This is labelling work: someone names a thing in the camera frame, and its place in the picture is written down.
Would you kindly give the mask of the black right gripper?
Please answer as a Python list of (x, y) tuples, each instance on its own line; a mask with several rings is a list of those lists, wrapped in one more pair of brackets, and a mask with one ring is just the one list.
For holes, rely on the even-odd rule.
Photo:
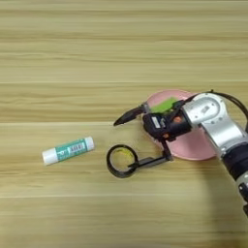
[[(162, 156), (158, 158), (147, 157), (140, 160), (135, 150), (129, 147), (129, 150), (134, 157), (134, 163), (128, 166), (129, 169), (136, 170), (137, 168), (145, 166), (152, 167), (172, 160), (171, 151), (166, 141), (172, 142), (176, 140), (177, 137), (187, 134), (192, 130), (192, 126), (182, 109), (184, 104), (185, 102), (183, 100), (177, 101), (172, 104), (170, 109), (162, 113), (160, 121), (163, 127), (162, 136), (160, 137), (160, 143), (163, 147)], [(126, 111), (113, 123), (113, 125), (123, 125), (149, 112), (150, 106), (147, 102), (144, 102), (138, 107)]]

